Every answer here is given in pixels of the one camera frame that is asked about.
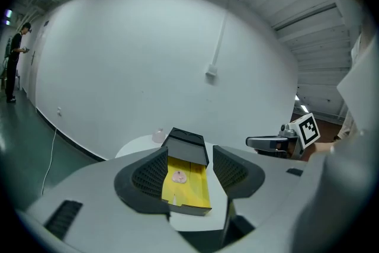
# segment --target black baseboard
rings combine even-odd
[[[55,131],[55,126],[53,124],[51,124],[51,122],[49,122],[46,117],[40,112],[40,110],[38,108],[36,108],[37,110],[37,113],[39,114],[39,116],[47,123],[47,125],[49,127],[52,128],[53,131]],[[72,141],[71,139],[69,139],[66,135],[64,135],[60,130],[57,129],[57,134],[63,138],[68,144],[70,144],[71,146],[73,146],[74,148],[76,148],[77,150],[81,151],[82,153],[84,153],[85,155],[87,155],[88,157],[91,157],[92,159],[100,162],[100,161],[106,161],[106,159],[104,158],[101,158],[93,153],[91,153],[89,150],[83,148],[82,146],[79,146],[76,142]]]

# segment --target person in black clothes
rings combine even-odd
[[[26,53],[28,51],[28,49],[20,49],[20,44],[23,35],[29,32],[30,28],[30,23],[25,23],[21,31],[17,33],[12,39],[10,55],[7,64],[7,87],[5,88],[5,93],[7,94],[7,103],[13,104],[16,102],[16,99],[13,96],[13,89],[16,79],[18,56],[20,53]]]

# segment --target table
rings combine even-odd
[[[116,154],[116,158],[143,150],[159,148],[160,146],[160,143],[152,141],[152,135],[141,136],[124,145]],[[209,231],[222,230],[224,228],[227,196],[213,172],[213,146],[212,143],[205,143],[209,159],[207,181],[212,210],[205,216],[193,216],[171,212],[170,224],[177,231]]]

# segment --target pink object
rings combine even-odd
[[[175,171],[172,174],[172,181],[184,184],[187,181],[187,176],[185,176],[185,172],[183,171]]]
[[[152,140],[155,143],[163,143],[165,139],[166,139],[166,134],[165,132],[163,132],[163,129],[158,129],[158,131],[156,131],[152,136]]]

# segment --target floor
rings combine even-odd
[[[15,208],[25,210],[41,195],[49,166],[54,131],[36,113],[23,91],[15,91],[17,103],[7,104],[0,92],[0,173]],[[76,170],[96,163],[56,136],[53,163],[44,193]]]

